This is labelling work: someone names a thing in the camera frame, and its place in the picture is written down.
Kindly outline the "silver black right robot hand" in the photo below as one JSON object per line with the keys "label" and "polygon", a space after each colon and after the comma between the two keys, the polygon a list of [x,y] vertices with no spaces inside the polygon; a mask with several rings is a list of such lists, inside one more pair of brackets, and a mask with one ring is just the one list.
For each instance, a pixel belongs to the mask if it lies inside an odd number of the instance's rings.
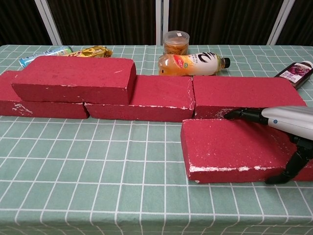
{"label": "silver black right robot hand", "polygon": [[224,115],[225,119],[243,119],[268,125],[290,136],[297,150],[276,176],[265,180],[267,185],[285,184],[296,177],[313,158],[313,109],[307,106],[240,107]]}

